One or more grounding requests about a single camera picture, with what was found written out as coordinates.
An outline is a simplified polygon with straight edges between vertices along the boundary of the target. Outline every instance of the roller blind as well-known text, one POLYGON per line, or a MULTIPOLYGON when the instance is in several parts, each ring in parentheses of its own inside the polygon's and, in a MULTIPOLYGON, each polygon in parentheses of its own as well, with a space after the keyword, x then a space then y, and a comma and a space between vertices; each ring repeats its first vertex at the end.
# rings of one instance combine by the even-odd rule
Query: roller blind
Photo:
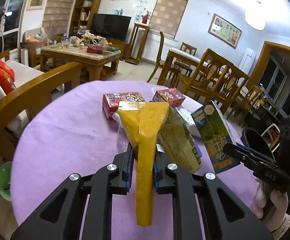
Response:
POLYGON ((74 0, 47 0, 42 27, 48 35, 67 32, 74 0))
POLYGON ((175 37, 188 0, 157 0, 149 22, 151 29, 175 37))

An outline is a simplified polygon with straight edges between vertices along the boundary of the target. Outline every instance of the red and white box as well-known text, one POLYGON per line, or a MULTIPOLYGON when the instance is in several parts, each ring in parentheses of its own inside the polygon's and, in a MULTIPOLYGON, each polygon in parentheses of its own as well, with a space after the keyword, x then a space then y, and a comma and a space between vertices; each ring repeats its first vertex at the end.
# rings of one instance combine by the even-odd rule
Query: red and white box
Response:
POLYGON ((176 88, 169 88, 156 91, 153 101, 154 102, 167 102, 172 107, 180 106, 185 100, 185 96, 176 88))
POLYGON ((113 120, 112 115, 118 109, 120 101, 146 102, 139 92, 110 93, 103 95, 103 110, 107 119, 113 120))

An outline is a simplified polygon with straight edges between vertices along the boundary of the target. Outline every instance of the white glove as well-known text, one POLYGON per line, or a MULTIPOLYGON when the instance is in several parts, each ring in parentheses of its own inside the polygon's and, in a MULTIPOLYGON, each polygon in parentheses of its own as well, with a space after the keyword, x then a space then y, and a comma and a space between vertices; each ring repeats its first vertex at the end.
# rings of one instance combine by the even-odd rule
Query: white glove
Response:
MULTIPOLYGON (((259 185, 251 205, 251 211, 260 219, 264 215, 263 208, 267 200, 264 193, 264 182, 258 178, 256 178, 256 181, 259 182, 259 185)), ((272 233, 274 239, 278 240, 290 226, 290 215, 286 214, 288 207, 287 193, 282 194, 274 189, 270 194, 270 200, 276 207, 276 210, 268 220, 266 219, 265 225, 272 233)))

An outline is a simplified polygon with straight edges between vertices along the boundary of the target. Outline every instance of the wooden bookshelf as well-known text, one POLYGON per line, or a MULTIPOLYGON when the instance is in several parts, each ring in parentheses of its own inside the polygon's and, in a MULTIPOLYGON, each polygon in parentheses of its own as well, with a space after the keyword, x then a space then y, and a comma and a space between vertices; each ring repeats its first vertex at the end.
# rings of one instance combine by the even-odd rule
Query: wooden bookshelf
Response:
POLYGON ((70 32, 69 35, 73 36, 76 35, 74 33, 74 27, 77 29, 80 25, 86 25, 86 29, 90 30, 93 20, 93 15, 98 12, 98 8, 100 7, 101 0, 76 0, 73 8, 71 25, 70 25, 70 32), (92 2, 91 6, 84 6, 86 1, 92 2), (82 13, 85 12, 86 15, 89 17, 86 20, 81 20, 82 13))

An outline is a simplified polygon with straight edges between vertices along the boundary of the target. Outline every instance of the green bucket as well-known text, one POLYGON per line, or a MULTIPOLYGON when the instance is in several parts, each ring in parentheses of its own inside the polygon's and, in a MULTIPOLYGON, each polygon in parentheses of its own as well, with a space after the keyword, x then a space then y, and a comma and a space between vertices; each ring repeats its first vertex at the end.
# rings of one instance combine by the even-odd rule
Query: green bucket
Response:
POLYGON ((0 167, 0 194, 7 201, 11 201, 10 190, 4 190, 3 188, 10 183, 12 162, 4 163, 0 167))

